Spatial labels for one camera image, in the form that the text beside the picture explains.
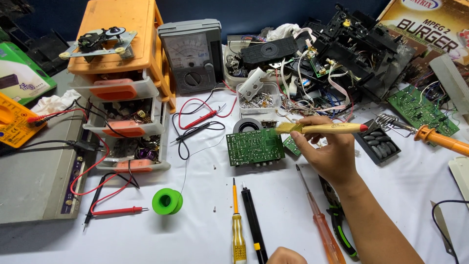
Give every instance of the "workbench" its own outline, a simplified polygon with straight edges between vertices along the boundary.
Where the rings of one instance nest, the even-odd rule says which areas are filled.
[[[66,83],[72,77],[64,72],[55,77],[59,83],[59,95],[65,91]],[[208,94],[180,96],[177,105],[181,106],[193,97],[205,100]],[[230,91],[220,90],[208,103],[212,107],[226,103],[226,108],[220,113],[226,114],[234,97]],[[197,105],[188,105],[185,111]],[[182,116],[182,123],[188,124],[207,112],[203,109],[194,115]],[[356,117],[353,122],[364,123],[375,118],[373,112],[392,114],[382,106],[363,105],[354,110]],[[274,117],[286,121],[284,117]],[[460,115],[454,117],[461,121],[461,130],[454,137],[466,141],[468,125]],[[97,206],[99,210],[142,206],[149,207],[149,211],[98,217],[92,219],[83,232],[85,214],[93,199],[93,194],[85,195],[76,220],[1,226],[0,263],[231,263],[233,177],[239,191],[243,181],[251,189],[269,256],[277,247],[283,246],[303,255],[309,263],[327,263],[295,163],[300,165],[320,209],[326,213],[328,204],[317,174],[304,157],[295,157],[288,151],[285,159],[271,166],[230,167],[224,135],[232,133],[239,118],[239,109],[235,106],[231,116],[212,119],[224,123],[226,130],[205,130],[188,139],[186,142],[191,154],[219,144],[194,154],[187,163],[179,158],[177,143],[169,144],[167,160],[172,165],[170,170],[136,174],[140,190],[129,186]],[[173,127],[169,133],[169,141],[173,141],[176,138]],[[397,158],[376,166],[356,143],[355,148],[361,152],[361,156],[356,158],[359,174],[426,263],[454,263],[431,219],[430,200],[462,200],[448,169],[448,161],[458,155],[447,149],[414,142],[412,138],[404,138],[393,131],[388,134],[402,152]],[[92,170],[85,190],[95,187],[102,175],[101,171]],[[151,210],[151,199],[158,190],[168,187],[180,191],[184,181],[184,204],[178,213],[162,216]],[[112,179],[103,188],[101,196],[123,184],[124,181],[117,177]],[[441,208],[460,263],[469,263],[467,206],[446,203]],[[243,217],[248,263],[258,263],[251,246],[252,237],[241,197],[239,211]],[[330,217],[326,216],[326,219],[332,229]],[[351,238],[348,226],[344,226],[345,234]],[[353,263],[344,251],[343,254],[347,263]]]

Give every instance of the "green box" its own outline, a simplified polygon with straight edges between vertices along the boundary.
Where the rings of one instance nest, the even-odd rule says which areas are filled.
[[[55,87],[57,83],[15,44],[0,44],[0,93],[25,105]]]

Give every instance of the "knob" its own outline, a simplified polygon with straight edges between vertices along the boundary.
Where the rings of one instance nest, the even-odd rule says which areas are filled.
[[[211,71],[213,70],[213,64],[211,64],[210,62],[206,63],[204,65],[204,68],[207,70],[207,71]]]
[[[184,81],[189,86],[197,86],[202,82],[202,77],[198,73],[189,72],[184,76]]]

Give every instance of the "orange soldering iron handle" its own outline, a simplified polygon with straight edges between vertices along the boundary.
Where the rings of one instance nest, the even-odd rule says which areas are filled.
[[[461,155],[469,157],[469,145],[459,140],[452,139],[442,134],[438,134],[436,129],[428,128],[427,125],[421,126],[414,137],[415,141],[422,140],[424,143],[435,143],[444,148],[450,149]]]
[[[325,220],[324,214],[323,214],[323,213],[320,213],[319,216],[313,215],[313,220],[314,220],[314,222],[316,223],[316,225],[318,226],[319,234],[321,235],[321,240],[322,240],[322,242],[323,242],[323,246],[324,246],[324,249],[325,249],[325,252],[326,252],[326,255],[327,255],[327,260],[329,261],[329,264],[333,264],[333,263],[335,263],[335,262],[332,260],[332,257],[331,257],[331,255],[330,255],[328,249],[327,249],[327,242],[326,242],[326,238],[324,237],[326,234],[323,234],[323,233],[321,232],[321,227],[319,227],[321,224],[324,225],[325,229],[327,230],[327,233],[328,233],[327,235],[328,235],[328,237],[331,239],[332,246],[333,246],[334,249],[335,249],[337,258],[338,258],[338,260],[339,260],[339,263],[340,263],[340,264],[346,264],[344,255],[342,254],[342,251],[340,250],[339,245],[338,245],[337,242],[335,241],[335,238],[334,238],[334,236],[332,235],[331,229],[330,229],[329,226],[327,225],[327,221]]]

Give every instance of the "multimeter dial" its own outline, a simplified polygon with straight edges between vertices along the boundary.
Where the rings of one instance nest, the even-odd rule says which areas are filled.
[[[204,66],[210,59],[205,33],[166,37],[166,48],[175,69]]]

